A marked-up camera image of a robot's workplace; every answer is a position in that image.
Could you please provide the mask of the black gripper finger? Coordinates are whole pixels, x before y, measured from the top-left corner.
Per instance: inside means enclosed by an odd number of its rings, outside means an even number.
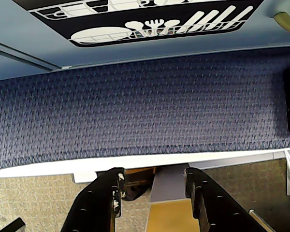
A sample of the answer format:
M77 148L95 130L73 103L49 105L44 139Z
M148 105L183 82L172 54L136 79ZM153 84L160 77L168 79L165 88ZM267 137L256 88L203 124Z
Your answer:
M185 195L202 232L264 232L249 213L214 179L198 168L185 169Z
M124 168L112 168L98 176L75 198L62 232L114 232L121 216Z

